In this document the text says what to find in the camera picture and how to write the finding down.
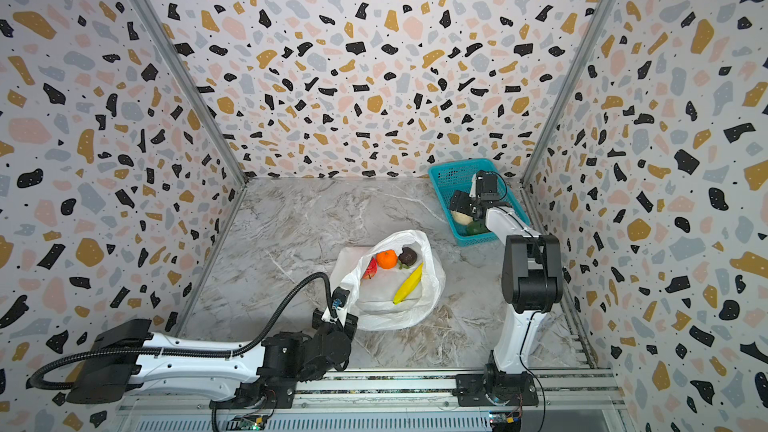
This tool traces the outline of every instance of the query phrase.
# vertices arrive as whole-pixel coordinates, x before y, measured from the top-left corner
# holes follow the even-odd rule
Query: green fruit
[[[490,231],[485,227],[485,224],[476,220],[473,220],[467,226],[467,235],[485,234],[486,232]]]

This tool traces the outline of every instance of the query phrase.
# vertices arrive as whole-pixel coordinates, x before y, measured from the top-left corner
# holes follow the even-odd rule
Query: orange
[[[392,268],[397,265],[397,254],[393,250],[379,252],[376,254],[376,263],[381,268]]]

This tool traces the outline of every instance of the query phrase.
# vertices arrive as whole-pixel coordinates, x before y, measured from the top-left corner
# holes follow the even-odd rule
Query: yellow banana
[[[413,292],[413,289],[416,288],[418,283],[422,281],[422,267],[424,267],[424,262],[422,262],[416,268],[416,270],[408,276],[400,288],[397,289],[395,298],[392,300],[394,304],[399,304],[400,302],[406,300],[406,297],[408,297],[410,293]]]

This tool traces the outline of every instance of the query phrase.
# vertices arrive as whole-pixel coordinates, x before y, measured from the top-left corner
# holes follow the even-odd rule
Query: black mounting bracket
[[[502,372],[496,368],[493,352],[483,374],[456,375],[456,389],[453,395],[458,398],[460,407],[538,405],[533,375],[528,372]]]

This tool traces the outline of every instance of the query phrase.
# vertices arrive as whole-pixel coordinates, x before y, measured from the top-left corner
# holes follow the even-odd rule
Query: metal corner post
[[[600,2],[598,2],[598,6],[594,12],[594,18],[590,22],[589,28],[587,28],[587,33],[584,34],[584,38],[578,48],[576,57],[571,63],[571,68],[568,70],[568,74],[563,82],[563,88],[560,90],[558,98],[554,101],[552,113],[549,114],[549,117],[544,123],[542,134],[536,141],[536,146],[531,154],[531,159],[528,160],[528,165],[525,167],[525,172],[523,172],[522,177],[523,187],[531,182],[538,163],[544,157],[544,152],[547,150],[547,144],[552,138],[557,124],[565,113],[565,106],[571,99],[571,94],[573,94],[579,77],[587,65],[590,54],[592,53],[595,44],[598,42],[600,32],[602,31],[606,20],[608,20],[610,12],[614,8],[615,1],[616,0],[600,0]]]
[[[192,82],[192,77],[187,72],[181,59],[179,59],[174,44],[170,42],[170,39],[166,35],[165,30],[163,29],[163,24],[155,14],[152,4],[150,4],[149,0],[129,1],[133,6],[134,12],[139,16],[141,23],[147,27],[147,33],[157,46],[158,51],[170,69],[170,72],[178,81],[182,92],[187,96],[190,102],[192,102],[192,107],[198,111],[197,116],[205,126],[208,137],[214,143],[219,154],[221,154],[221,159],[232,172],[232,177],[237,181],[238,188],[242,189],[247,182],[245,174],[240,170],[237,159],[222,137],[216,121],[208,113],[208,105],[206,105],[200,92],[197,91],[196,85]]]

